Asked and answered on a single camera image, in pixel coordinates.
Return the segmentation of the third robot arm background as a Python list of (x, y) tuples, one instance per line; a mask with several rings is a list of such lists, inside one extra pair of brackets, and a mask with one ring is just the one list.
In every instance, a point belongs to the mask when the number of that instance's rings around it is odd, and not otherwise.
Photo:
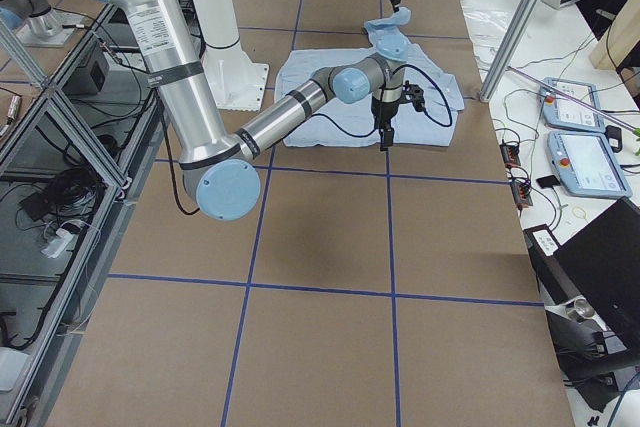
[(48, 0), (1, 0), (1, 20), (26, 46), (61, 47), (84, 17), (56, 10)]

